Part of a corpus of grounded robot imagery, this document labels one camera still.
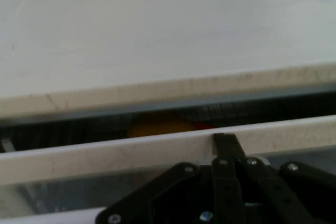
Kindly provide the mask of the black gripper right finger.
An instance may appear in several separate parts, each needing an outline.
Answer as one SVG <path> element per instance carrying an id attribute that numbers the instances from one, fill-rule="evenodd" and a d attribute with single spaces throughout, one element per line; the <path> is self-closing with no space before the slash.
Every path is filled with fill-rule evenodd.
<path id="1" fill-rule="evenodd" d="M 228 135 L 244 199 L 245 223 L 335 223 L 335 175 L 300 162 L 279 169 L 248 158 Z"/>

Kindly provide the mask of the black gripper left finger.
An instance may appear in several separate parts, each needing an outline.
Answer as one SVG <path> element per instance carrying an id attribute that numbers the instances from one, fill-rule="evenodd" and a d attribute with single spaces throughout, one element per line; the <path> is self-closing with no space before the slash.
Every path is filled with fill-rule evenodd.
<path id="1" fill-rule="evenodd" d="M 212 139 L 211 164 L 176 164 L 98 213 L 96 223 L 245 223 L 235 168 L 245 153 L 234 134 Z"/>

